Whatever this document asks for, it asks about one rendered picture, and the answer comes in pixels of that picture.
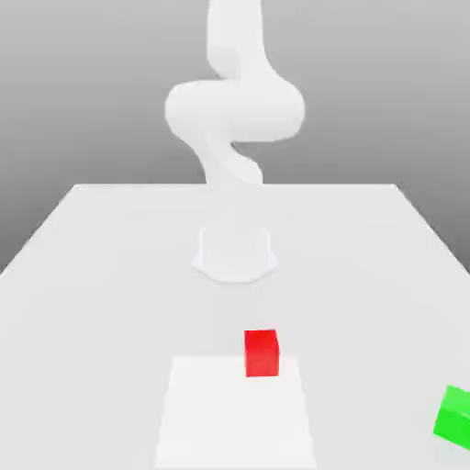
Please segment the small red cube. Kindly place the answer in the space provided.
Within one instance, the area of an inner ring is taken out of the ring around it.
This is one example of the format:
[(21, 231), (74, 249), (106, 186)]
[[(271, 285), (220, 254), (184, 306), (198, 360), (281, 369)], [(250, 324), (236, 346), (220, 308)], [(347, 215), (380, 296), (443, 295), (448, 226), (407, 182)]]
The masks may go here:
[(278, 376), (280, 348), (276, 330), (244, 331), (244, 362), (247, 377)]

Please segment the small green cube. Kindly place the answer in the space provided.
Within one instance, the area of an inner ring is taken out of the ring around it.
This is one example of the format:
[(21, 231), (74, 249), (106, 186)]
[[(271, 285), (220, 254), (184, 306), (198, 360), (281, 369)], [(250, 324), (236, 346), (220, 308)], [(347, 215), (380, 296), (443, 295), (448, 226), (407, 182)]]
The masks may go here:
[(470, 451), (470, 392), (447, 386), (433, 433)]

